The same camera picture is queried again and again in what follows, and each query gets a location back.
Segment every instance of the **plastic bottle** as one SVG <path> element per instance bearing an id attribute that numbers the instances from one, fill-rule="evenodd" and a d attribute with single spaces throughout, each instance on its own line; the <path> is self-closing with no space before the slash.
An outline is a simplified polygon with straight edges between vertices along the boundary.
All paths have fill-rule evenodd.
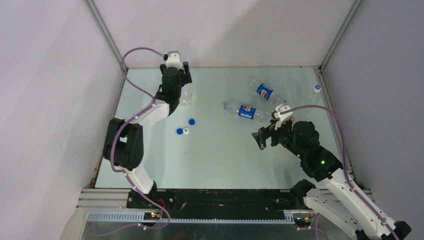
<path id="1" fill-rule="evenodd" d="M 309 90 L 308 93 L 306 93 L 306 96 L 304 97 L 304 103 L 301 104 L 301 106 L 317 105 L 320 99 L 321 99 L 321 85 L 315 85 L 312 91 Z M 295 111 L 293 115 L 296 121 L 309 121 L 311 118 L 311 111 L 313 111 L 312 108 L 300 109 Z"/>
<path id="2" fill-rule="evenodd" d="M 272 103 L 273 107 L 276 107 L 282 103 L 285 103 L 284 100 L 278 93 L 276 93 L 272 88 L 263 84 L 255 78 L 249 78 L 247 80 L 247 87 L 254 91 L 255 93 L 262 96 L 264 99 Z"/>
<path id="3" fill-rule="evenodd" d="M 193 88 L 191 83 L 187 83 L 181 88 L 180 106 L 188 106 L 192 103 Z"/>
<path id="4" fill-rule="evenodd" d="M 224 104 L 224 109 L 232 115 L 238 115 L 243 118 L 252 119 L 260 123 L 269 123 L 271 115 L 266 111 L 246 106 L 237 102 Z"/>
<path id="5" fill-rule="evenodd" d="M 306 97 L 307 105 L 317 105 L 321 99 L 321 85 L 315 85 Z"/>

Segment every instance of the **red wire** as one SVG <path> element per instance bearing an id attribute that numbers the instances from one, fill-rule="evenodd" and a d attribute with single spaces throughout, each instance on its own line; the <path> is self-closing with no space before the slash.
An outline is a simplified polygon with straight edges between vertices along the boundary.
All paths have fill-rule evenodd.
<path id="1" fill-rule="evenodd" d="M 164 200 L 162 198 L 159 198 L 159 200 L 162 202 L 163 208 L 166 209 Z"/>

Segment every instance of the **white wall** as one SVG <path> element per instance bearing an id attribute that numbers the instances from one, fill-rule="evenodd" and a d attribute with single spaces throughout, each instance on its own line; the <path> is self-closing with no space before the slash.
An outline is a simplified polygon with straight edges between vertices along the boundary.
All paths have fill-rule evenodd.
<path id="1" fill-rule="evenodd" d="M 1 1 L 0 22 L 0 239 L 56 240 L 122 77 L 82 0 Z"/>
<path id="2" fill-rule="evenodd" d="M 364 1 L 325 78 L 361 184 L 424 235 L 424 1 Z"/>
<path id="3" fill-rule="evenodd" d="M 96 0 L 120 52 L 179 50 L 192 66 L 319 65 L 354 0 Z M 129 67 L 160 59 L 134 53 Z"/>

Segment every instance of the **white bottle cap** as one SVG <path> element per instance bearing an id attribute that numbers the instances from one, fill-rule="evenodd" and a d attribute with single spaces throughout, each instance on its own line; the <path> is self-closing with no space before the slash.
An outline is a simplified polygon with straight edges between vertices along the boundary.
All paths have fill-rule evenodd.
<path id="1" fill-rule="evenodd" d="M 321 85 L 317 84 L 313 87 L 313 92 L 319 94 L 321 92 Z"/>

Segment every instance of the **white tabletop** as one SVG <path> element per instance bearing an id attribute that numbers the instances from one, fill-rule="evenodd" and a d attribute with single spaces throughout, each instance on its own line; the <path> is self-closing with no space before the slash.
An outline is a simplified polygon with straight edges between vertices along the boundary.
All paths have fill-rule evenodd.
<path id="1" fill-rule="evenodd" d="M 309 178 L 299 159 L 283 146 L 260 150 L 251 133 L 268 124 L 234 116 L 223 109 L 224 102 L 237 101 L 257 108 L 269 108 L 267 101 L 246 86 L 249 77 L 263 80 L 287 100 L 289 106 L 305 104 L 305 95 L 318 84 L 313 68 L 192 68 L 193 99 L 179 106 L 151 129 L 143 129 L 142 164 L 158 188 L 180 189 L 290 189 Z M 130 69 L 128 77 L 153 95 L 161 84 L 159 69 Z M 117 118 L 132 116 L 150 98 L 125 83 L 116 111 Z M 321 109 L 295 112 L 297 120 L 315 124 L 321 145 L 338 159 L 340 155 L 327 113 Z M 195 125 L 189 125 L 189 119 Z M 178 128 L 188 127 L 188 135 Z M 102 160 L 96 188 L 130 188 L 122 173 L 114 173 Z"/>

